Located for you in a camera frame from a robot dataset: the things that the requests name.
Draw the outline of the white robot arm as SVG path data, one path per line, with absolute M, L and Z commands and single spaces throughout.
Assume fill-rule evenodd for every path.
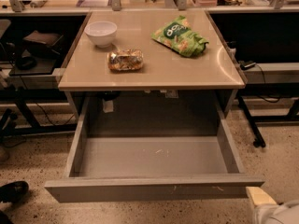
M 246 187 L 252 224 L 299 224 L 299 200 L 277 203 L 259 187 Z

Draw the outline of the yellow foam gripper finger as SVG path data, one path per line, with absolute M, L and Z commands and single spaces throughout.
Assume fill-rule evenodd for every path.
M 277 202 L 260 187 L 246 187 L 246 193 L 253 209 L 263 204 L 277 204 Z

